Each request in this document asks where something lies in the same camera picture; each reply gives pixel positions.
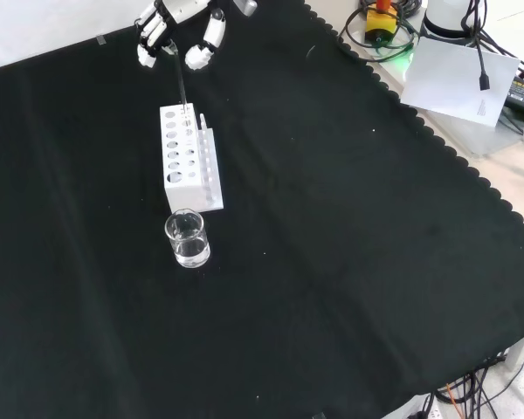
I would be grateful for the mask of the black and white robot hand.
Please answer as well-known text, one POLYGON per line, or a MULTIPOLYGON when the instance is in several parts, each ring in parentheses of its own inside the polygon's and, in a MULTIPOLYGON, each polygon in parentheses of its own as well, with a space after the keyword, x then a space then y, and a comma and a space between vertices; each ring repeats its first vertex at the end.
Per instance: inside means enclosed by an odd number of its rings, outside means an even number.
POLYGON ((171 53, 172 33, 196 17, 209 17, 202 42, 184 55, 184 64, 193 72, 208 66, 219 50, 226 31, 226 17, 217 1, 154 1, 134 21, 137 30, 137 58, 148 68, 155 65, 161 51, 171 53))

